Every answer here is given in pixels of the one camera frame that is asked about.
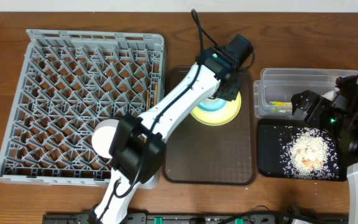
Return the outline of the white upturned cup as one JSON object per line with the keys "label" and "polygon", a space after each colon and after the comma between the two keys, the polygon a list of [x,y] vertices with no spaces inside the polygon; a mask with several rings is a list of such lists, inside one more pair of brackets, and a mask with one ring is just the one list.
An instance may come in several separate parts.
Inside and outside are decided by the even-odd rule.
{"label": "white upturned cup", "polygon": [[218,102],[219,100],[217,99],[217,98],[207,98],[206,99],[206,102],[208,102],[208,103],[216,103],[216,102]]}

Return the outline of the light blue saucer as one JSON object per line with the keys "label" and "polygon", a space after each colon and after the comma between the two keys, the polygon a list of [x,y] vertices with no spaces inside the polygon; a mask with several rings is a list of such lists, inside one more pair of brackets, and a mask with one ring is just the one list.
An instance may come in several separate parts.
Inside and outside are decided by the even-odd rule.
{"label": "light blue saucer", "polygon": [[218,98],[218,100],[219,101],[216,103],[208,103],[208,102],[206,102],[206,100],[204,100],[198,104],[198,108],[203,111],[207,111],[207,112],[218,111],[218,110],[222,109],[227,103],[226,100],[222,100],[219,98]]}

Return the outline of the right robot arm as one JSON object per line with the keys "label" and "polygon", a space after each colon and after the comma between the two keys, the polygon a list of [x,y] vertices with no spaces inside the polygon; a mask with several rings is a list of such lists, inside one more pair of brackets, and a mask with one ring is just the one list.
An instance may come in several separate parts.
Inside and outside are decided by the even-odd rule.
{"label": "right robot arm", "polygon": [[358,83],[338,82],[337,87],[333,100],[311,90],[293,95],[292,114],[304,116],[309,126],[331,133],[349,184],[349,223],[358,223]]}

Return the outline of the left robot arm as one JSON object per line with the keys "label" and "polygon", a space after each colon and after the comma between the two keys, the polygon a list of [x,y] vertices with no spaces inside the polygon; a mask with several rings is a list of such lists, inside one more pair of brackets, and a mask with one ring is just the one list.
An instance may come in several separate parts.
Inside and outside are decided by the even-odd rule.
{"label": "left robot arm", "polygon": [[151,109],[95,127],[91,145],[97,155],[111,161],[107,191],[92,211],[95,223],[123,221],[136,189],[154,178],[167,140],[186,116],[211,126],[234,119],[241,107],[240,67],[251,55],[214,47],[204,50],[184,79]]}

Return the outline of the white tissue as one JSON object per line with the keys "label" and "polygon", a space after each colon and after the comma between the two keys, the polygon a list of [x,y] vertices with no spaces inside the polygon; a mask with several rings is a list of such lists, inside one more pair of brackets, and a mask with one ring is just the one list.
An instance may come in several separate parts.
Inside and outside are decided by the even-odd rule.
{"label": "white tissue", "polygon": [[323,95],[323,97],[327,100],[334,101],[335,97],[337,96],[337,91],[329,91]]}

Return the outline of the green snack wrapper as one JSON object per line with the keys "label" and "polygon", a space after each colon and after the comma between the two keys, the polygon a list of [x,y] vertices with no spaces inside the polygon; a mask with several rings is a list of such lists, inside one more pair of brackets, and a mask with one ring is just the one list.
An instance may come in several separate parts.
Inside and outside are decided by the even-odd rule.
{"label": "green snack wrapper", "polygon": [[280,107],[292,107],[292,104],[286,101],[270,101],[269,105],[280,106]]}

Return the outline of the yellow-green plate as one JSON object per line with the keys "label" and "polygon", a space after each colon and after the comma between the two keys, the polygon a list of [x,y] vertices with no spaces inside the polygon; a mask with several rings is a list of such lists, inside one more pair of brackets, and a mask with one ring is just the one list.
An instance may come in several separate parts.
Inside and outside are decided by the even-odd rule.
{"label": "yellow-green plate", "polygon": [[209,126],[224,125],[233,120],[241,108],[241,94],[237,94],[237,98],[234,101],[227,101],[226,105],[213,112],[203,111],[198,108],[198,105],[191,111],[192,117],[200,123]]}

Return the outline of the wooden chopstick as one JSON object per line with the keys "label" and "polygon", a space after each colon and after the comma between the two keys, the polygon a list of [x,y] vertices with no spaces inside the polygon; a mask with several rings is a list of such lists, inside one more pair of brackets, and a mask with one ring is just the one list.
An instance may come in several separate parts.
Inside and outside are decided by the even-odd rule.
{"label": "wooden chopstick", "polygon": [[150,106],[150,91],[147,90],[147,97],[146,97],[146,106],[145,106],[145,110],[149,110]]}
{"label": "wooden chopstick", "polygon": [[153,106],[157,104],[157,97],[158,97],[158,84],[155,84]]}

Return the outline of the white bowl with food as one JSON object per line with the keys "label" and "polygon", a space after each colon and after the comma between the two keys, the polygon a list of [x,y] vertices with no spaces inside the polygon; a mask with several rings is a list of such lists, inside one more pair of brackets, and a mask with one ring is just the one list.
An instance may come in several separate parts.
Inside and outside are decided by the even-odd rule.
{"label": "white bowl with food", "polygon": [[100,122],[94,129],[91,145],[97,155],[111,159],[109,149],[115,135],[119,121],[117,119],[106,119]]}

